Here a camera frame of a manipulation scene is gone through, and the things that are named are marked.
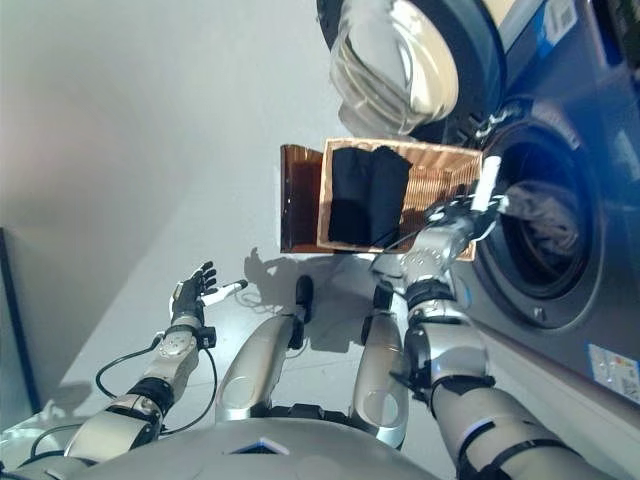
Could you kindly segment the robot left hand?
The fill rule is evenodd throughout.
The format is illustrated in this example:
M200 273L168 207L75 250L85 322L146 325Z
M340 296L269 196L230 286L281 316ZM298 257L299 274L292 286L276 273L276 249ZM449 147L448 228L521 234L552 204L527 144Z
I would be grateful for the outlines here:
M203 325L205 307L222 302L248 286L245 279L219 285L216 275L213 262L207 261L189 278L176 285L169 301L172 324L183 317L189 317Z

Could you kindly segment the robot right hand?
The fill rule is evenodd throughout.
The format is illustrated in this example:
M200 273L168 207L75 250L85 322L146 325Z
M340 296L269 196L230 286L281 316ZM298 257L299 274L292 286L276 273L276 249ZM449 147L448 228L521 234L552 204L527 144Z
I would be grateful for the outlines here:
M431 207L425 214L426 228L453 228L462 234L466 244L484 239L510 204L506 194L494 192L501 163L499 155L486 157L471 191Z

